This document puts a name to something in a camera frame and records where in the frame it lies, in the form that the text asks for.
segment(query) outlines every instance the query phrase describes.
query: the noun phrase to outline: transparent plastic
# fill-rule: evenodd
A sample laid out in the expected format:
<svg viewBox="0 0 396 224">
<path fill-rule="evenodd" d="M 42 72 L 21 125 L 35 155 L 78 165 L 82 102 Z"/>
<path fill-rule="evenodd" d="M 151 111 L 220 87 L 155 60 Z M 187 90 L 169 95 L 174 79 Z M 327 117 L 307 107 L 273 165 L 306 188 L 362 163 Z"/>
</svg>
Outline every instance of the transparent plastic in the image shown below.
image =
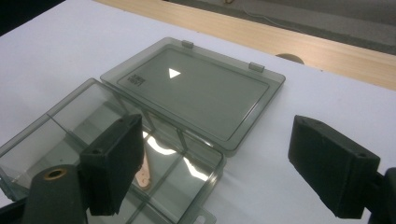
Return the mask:
<svg viewBox="0 0 396 224">
<path fill-rule="evenodd" d="M 230 156 L 285 80 L 258 68 L 168 37 L 101 79 Z"/>
<path fill-rule="evenodd" d="M 2 146 L 0 183 L 5 194 L 27 196 L 32 178 L 78 154 L 115 120 L 142 114 L 150 186 L 131 185 L 120 213 L 90 223 L 190 223 L 225 164 L 222 153 L 91 79 Z"/>
</svg>

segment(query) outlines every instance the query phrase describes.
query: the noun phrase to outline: white table surface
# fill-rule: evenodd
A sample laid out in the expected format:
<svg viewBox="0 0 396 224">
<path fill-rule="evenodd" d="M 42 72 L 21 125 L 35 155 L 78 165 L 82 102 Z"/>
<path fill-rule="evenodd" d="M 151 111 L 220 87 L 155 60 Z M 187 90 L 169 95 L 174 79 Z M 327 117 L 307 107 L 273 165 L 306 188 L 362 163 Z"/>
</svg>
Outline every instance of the white table surface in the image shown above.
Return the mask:
<svg viewBox="0 0 396 224">
<path fill-rule="evenodd" d="M 204 204 L 218 223 L 367 223 L 367 211 L 362 220 L 336 218 L 295 171 L 287 156 L 292 121 L 298 114 L 329 124 L 381 157 L 384 174 L 396 166 L 396 91 L 89 0 L 65 1 L 0 37 L 0 145 L 88 78 L 166 36 L 287 79 Z M 0 193 L 0 206 L 8 203 Z"/>
</svg>

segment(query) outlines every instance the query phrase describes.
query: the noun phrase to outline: wooden edge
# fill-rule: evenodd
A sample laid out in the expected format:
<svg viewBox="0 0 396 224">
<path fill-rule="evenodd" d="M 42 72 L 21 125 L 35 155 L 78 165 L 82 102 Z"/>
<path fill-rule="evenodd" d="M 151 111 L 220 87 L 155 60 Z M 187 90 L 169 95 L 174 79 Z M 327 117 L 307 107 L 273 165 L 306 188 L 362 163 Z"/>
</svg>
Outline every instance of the wooden edge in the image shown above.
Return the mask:
<svg viewBox="0 0 396 224">
<path fill-rule="evenodd" d="M 396 90 L 396 56 L 295 33 L 162 0 L 96 0 L 273 55 L 294 54 L 308 66 Z"/>
</svg>

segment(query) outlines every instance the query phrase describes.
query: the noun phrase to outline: black plastic block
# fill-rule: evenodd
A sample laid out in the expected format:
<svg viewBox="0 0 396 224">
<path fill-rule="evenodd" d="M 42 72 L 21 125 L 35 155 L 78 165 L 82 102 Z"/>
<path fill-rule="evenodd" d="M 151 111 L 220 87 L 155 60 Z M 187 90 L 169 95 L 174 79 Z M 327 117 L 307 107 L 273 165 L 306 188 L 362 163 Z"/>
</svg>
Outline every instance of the black plastic block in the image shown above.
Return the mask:
<svg viewBox="0 0 396 224">
<path fill-rule="evenodd" d="M 83 202 L 77 167 L 51 167 L 33 178 L 22 223 L 85 224 Z"/>
<path fill-rule="evenodd" d="M 120 205 L 144 156 L 142 117 L 115 121 L 80 154 L 94 216 L 112 216 Z"/>
<path fill-rule="evenodd" d="M 289 160 L 337 217 L 361 218 L 379 157 L 323 122 L 296 116 Z"/>
<path fill-rule="evenodd" d="M 396 168 L 390 168 L 385 173 L 385 200 L 391 223 L 396 223 Z"/>
</svg>

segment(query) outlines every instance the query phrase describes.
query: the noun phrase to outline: gray floor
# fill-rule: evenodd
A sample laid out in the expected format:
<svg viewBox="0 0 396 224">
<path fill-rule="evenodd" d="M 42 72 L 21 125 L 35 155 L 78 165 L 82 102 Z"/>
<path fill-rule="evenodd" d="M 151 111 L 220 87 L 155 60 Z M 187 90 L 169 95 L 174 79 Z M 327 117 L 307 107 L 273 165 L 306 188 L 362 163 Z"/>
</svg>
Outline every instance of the gray floor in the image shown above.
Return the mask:
<svg viewBox="0 0 396 224">
<path fill-rule="evenodd" d="M 396 0 L 171 0 L 396 55 Z"/>
</svg>

